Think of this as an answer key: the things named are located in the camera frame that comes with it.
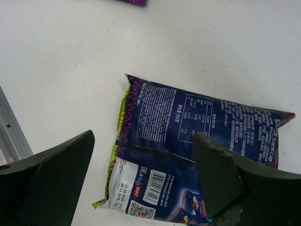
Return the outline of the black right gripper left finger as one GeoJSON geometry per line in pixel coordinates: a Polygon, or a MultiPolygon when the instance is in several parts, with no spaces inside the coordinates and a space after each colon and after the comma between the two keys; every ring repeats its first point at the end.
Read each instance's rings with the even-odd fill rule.
{"type": "Polygon", "coordinates": [[[0,168],[2,226],[69,226],[95,145],[91,130],[0,168]]]}

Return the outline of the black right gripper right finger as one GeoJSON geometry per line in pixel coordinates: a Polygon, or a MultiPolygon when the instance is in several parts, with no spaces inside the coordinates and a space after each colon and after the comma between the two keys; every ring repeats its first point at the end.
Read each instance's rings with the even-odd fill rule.
{"type": "Polygon", "coordinates": [[[193,136],[193,151],[213,225],[300,225],[299,174],[263,166],[201,133],[193,136]]]}

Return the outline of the large dark blue candy bag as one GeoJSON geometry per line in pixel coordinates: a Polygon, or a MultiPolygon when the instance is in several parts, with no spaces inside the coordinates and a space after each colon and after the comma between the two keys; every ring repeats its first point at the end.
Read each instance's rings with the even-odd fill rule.
{"type": "Polygon", "coordinates": [[[127,75],[105,187],[94,208],[189,226],[207,226],[193,136],[278,167],[278,129],[291,112],[253,107],[127,75]]]}

